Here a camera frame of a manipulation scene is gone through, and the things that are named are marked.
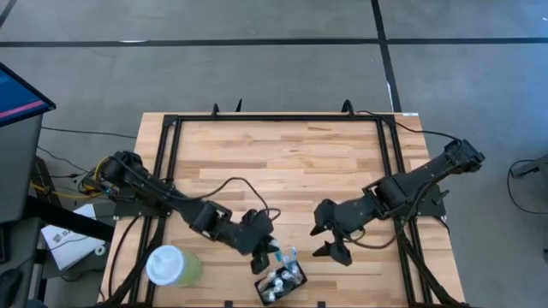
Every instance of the gray floor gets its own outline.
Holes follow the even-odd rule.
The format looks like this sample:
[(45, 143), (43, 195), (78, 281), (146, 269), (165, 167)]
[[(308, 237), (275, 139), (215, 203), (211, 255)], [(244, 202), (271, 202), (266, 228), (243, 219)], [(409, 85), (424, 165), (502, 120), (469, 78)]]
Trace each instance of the gray floor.
[[(381, 0), (388, 38), (548, 36), (542, 1)], [(364, 0), (18, 0), (2, 41), (365, 37), (377, 32)], [(469, 139), (487, 156), (477, 174), (449, 178), (451, 241), (467, 301), (545, 307), (548, 218), (509, 201), (506, 171), (548, 154), (548, 45), (390, 47), (402, 110), (427, 129)], [(376, 45), (2, 48), (0, 61), (57, 103), (52, 127), (137, 134), (146, 111), (390, 111)], [(427, 137), (432, 155), (447, 142)], [(131, 140), (43, 131), (40, 144), (82, 166)], [(51, 172), (73, 172), (48, 160)], [(74, 185), (58, 181), (60, 185)], [(529, 209), (548, 211), (535, 175), (513, 182)], [(100, 276), (50, 283), (50, 307), (90, 305)], [(79, 297), (66, 294), (82, 294)]]

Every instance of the white lid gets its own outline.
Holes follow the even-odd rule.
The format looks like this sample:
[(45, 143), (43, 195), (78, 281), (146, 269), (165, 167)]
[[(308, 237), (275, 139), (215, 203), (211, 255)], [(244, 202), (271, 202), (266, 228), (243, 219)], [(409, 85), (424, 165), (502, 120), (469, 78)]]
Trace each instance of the white lid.
[(184, 272), (185, 260), (179, 248), (164, 245), (156, 248), (146, 260), (148, 278), (159, 286), (179, 280)]

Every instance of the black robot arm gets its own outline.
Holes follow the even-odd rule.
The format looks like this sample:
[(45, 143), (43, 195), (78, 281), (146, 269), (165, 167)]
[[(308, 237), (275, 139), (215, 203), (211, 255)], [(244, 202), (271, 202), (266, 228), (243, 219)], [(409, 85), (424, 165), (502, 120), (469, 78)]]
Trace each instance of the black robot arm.
[(397, 237), (402, 248), (411, 257), (440, 302), (446, 305), (460, 305), (445, 292), (422, 262), (405, 236), (403, 227), (405, 222), (416, 213), (418, 206), (432, 187), (447, 175), (479, 170), (484, 159), (483, 154), (476, 151), (468, 141), (457, 139), (445, 146), (444, 153), (412, 172), (386, 176), (364, 187), (362, 189), (364, 196), (361, 198), (347, 200), (340, 204), (330, 199), (323, 200), (314, 211), (316, 226), (310, 235), (330, 230), (334, 241), (325, 242), (313, 254), (314, 257), (331, 256), (338, 263), (349, 266), (352, 264), (352, 257), (344, 242), (355, 243), (350, 235), (358, 230), (365, 232), (364, 226), (375, 218), (381, 220), (392, 218), (402, 222), (402, 227), (396, 230), (395, 237), (383, 246), (371, 248), (384, 248)]
[(267, 253), (277, 251), (269, 245), (273, 238), (269, 210), (249, 210), (240, 222), (232, 222), (232, 211), (211, 200), (191, 198), (161, 181), (143, 167), (140, 156), (119, 151), (101, 163), (99, 178), (87, 177), (84, 183), (105, 191), (113, 201), (132, 200), (155, 206), (165, 212), (175, 210), (189, 227), (208, 240), (219, 241), (241, 255), (253, 254), (251, 268), (260, 273), (269, 265)]

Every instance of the monitor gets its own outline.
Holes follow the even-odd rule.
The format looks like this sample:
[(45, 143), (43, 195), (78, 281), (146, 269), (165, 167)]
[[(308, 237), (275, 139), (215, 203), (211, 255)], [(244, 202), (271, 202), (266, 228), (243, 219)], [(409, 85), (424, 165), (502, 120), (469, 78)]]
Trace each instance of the monitor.
[(0, 127), (55, 108), (50, 99), (0, 62)]

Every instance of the wooden table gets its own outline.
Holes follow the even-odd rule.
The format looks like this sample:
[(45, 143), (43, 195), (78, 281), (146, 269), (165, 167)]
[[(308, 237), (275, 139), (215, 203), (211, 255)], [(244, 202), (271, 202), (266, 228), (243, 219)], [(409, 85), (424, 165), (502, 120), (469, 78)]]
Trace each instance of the wooden table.
[[(149, 170), (154, 164), (163, 117), (163, 113), (146, 113), (140, 125), (135, 152), (142, 156)], [(416, 115), (396, 114), (396, 120), (420, 129)], [(428, 160), (422, 134), (398, 128), (398, 135), (406, 170)], [(390, 135), (386, 136), (392, 166), (396, 169)], [(163, 175), (170, 143), (167, 147)], [(272, 235), (284, 249), (296, 246), (299, 251), (308, 283), (279, 305), (314, 307), (318, 301), (325, 301), (329, 307), (407, 306), (396, 244), (381, 251), (348, 245), (354, 260), (349, 267), (330, 258), (312, 257), (312, 252), (330, 239), (328, 233), (309, 236), (316, 205), (324, 198), (336, 202), (358, 198), (363, 186), (384, 176), (374, 122), (185, 122), (174, 176), (177, 188), (189, 195), (199, 195), (210, 192), (230, 176), (247, 178), (270, 206), (282, 210), (274, 222)], [(232, 209), (233, 220), (239, 220), (249, 209), (262, 206), (245, 184), (237, 181), (211, 199)], [(118, 246), (130, 220), (117, 223), (113, 247)], [(427, 265), (453, 297), (464, 300), (447, 230), (429, 217), (421, 217), (418, 225)], [(134, 265), (141, 226), (142, 219), (123, 243), (115, 267), (115, 288)], [(381, 244), (394, 234), (394, 225), (390, 220), (376, 220), (367, 224), (366, 231), (362, 241)], [(253, 288), (259, 276), (251, 273), (251, 256), (243, 257), (221, 243), (204, 239), (191, 231), (179, 215), (168, 219), (164, 243), (196, 253), (204, 264), (204, 274), (196, 287), (157, 287), (155, 306), (222, 307), (225, 300), (234, 301), (236, 307), (260, 306)], [(105, 294), (113, 251), (103, 279)], [(273, 256), (271, 266), (279, 266)], [(417, 300), (421, 300), (413, 264), (412, 274)], [(145, 298), (146, 282), (144, 274), (140, 300)]]

